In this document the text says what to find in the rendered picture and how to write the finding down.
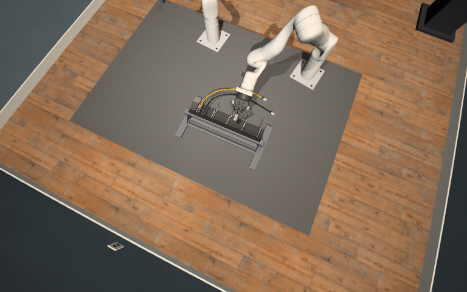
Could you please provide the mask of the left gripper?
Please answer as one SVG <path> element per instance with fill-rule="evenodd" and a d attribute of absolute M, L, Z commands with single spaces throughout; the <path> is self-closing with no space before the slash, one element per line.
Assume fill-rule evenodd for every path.
<path fill-rule="evenodd" d="M 240 115 L 244 115 L 245 113 L 251 110 L 251 108 L 249 107 L 250 99 L 251 99 L 251 96 L 238 92 L 236 98 L 233 101 L 230 101 L 232 111 L 235 113 L 233 117 L 234 121 L 238 120 Z M 234 103 L 235 103 L 236 109 L 234 107 Z M 242 110 L 245 108 L 246 108 L 246 111 L 242 112 Z"/>

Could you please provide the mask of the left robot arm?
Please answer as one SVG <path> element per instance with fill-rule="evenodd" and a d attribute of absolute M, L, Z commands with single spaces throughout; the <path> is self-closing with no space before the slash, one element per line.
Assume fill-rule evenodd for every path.
<path fill-rule="evenodd" d="M 236 91 L 249 96 L 253 95 L 257 79 L 266 67 L 267 61 L 272 60 L 282 52 L 294 30 L 301 43 L 316 46 L 311 51 L 301 71 L 301 76 L 306 80 L 314 77 L 328 54 L 335 47 L 338 37 L 322 23 L 317 6 L 309 5 L 296 13 L 270 42 L 249 53 L 247 64 L 254 67 L 255 70 L 245 73 L 243 81 L 240 87 L 236 87 Z"/>

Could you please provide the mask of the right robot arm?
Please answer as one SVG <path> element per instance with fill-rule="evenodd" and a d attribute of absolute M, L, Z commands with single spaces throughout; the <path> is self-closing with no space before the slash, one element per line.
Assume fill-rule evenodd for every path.
<path fill-rule="evenodd" d="M 217 43 L 220 40 L 220 25 L 218 20 L 218 0 L 201 0 L 206 27 L 207 40 Z"/>

